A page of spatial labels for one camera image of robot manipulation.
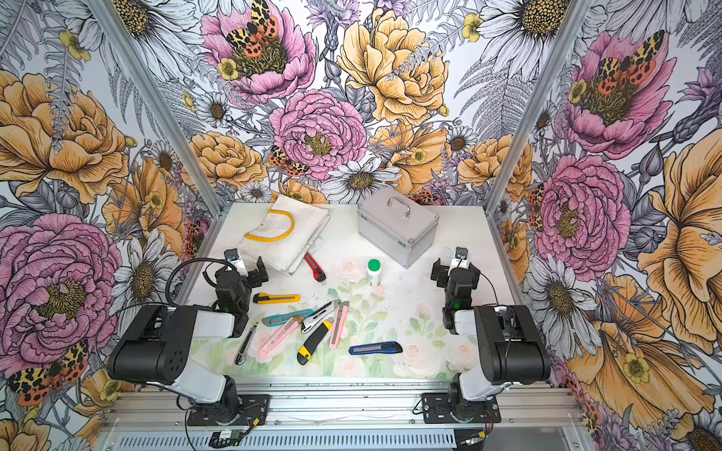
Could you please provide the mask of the orange utility knife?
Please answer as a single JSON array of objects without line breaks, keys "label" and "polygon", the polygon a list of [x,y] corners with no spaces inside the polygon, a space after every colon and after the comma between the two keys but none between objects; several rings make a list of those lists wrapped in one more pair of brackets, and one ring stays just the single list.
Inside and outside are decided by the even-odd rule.
[{"label": "orange utility knife", "polygon": [[293,304],[298,303],[301,297],[297,294],[268,294],[268,293],[257,293],[252,301],[254,304]]}]

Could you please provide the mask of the white pouch with yellow handles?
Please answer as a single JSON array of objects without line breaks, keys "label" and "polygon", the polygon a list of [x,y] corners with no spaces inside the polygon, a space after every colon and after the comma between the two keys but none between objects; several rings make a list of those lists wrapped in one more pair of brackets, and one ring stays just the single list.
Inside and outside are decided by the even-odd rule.
[{"label": "white pouch with yellow handles", "polygon": [[279,195],[265,218],[244,234],[238,250],[266,267],[292,275],[330,220],[327,209]]}]

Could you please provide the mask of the grey slim utility knife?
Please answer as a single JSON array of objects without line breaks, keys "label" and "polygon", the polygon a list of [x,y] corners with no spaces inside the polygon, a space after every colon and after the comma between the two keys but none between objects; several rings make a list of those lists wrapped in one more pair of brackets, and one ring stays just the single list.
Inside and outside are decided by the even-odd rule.
[{"label": "grey slim utility knife", "polygon": [[240,365],[244,364],[244,361],[246,360],[248,348],[253,340],[253,336],[254,336],[255,332],[257,331],[258,326],[259,326],[259,323],[257,321],[254,322],[253,325],[251,326],[251,328],[249,329],[248,333],[246,334],[246,337],[244,338],[244,341],[243,341],[241,347],[238,349],[236,356],[234,358],[234,364],[236,366],[240,366]]}]

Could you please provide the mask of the red utility knife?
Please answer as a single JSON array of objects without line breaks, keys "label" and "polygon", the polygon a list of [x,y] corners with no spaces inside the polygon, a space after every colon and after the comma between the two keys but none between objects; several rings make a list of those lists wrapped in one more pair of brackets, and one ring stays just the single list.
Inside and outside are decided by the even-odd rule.
[{"label": "red utility knife", "polygon": [[309,266],[310,270],[312,271],[313,278],[317,281],[322,283],[326,280],[326,274],[325,271],[321,268],[321,266],[317,263],[317,261],[310,255],[310,253],[306,252],[304,255],[304,261],[306,261],[306,264]]}]

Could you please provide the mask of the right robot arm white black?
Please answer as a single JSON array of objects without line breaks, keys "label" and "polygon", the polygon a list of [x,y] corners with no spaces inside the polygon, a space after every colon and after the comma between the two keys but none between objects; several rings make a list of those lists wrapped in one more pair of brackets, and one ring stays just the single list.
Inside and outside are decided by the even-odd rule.
[{"label": "right robot arm white black", "polygon": [[462,249],[451,263],[437,260],[431,279],[445,293],[443,325],[455,336],[477,341],[472,368],[456,374],[449,387],[447,411],[457,423],[496,423],[500,420],[496,397],[515,384],[545,381],[551,374],[551,358],[529,309],[494,302],[475,306],[472,292],[486,276],[466,258]]}]

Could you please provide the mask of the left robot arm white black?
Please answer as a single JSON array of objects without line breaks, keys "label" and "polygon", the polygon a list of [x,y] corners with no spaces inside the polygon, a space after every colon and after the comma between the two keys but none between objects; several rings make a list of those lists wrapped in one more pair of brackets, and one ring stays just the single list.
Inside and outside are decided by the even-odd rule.
[{"label": "left robot arm white black", "polygon": [[[248,322],[251,292],[269,280],[263,259],[247,274],[239,272],[242,259],[199,257],[174,269],[165,287],[166,304],[143,306],[111,353],[107,370],[113,380],[152,384],[191,401],[192,426],[230,425],[241,421],[242,402],[235,381],[214,372],[190,356],[201,338],[239,338]],[[172,282],[194,263],[222,266],[215,273],[216,302],[211,306],[175,304]]]}]

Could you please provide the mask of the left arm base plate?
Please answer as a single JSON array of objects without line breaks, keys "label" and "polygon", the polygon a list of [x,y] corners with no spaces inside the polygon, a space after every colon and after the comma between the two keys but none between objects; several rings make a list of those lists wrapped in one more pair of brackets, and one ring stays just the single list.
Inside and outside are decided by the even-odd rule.
[{"label": "left arm base plate", "polygon": [[213,404],[199,404],[190,409],[190,427],[263,426],[271,397],[269,395],[238,394],[236,400],[224,398]]}]

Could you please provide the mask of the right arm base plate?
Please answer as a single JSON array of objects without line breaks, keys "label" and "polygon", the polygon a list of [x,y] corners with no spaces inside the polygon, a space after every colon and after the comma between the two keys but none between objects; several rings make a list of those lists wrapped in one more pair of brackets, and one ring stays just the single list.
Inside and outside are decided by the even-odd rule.
[{"label": "right arm base plate", "polygon": [[421,395],[421,413],[426,424],[498,424],[500,409],[496,399],[468,401],[451,393]]}]

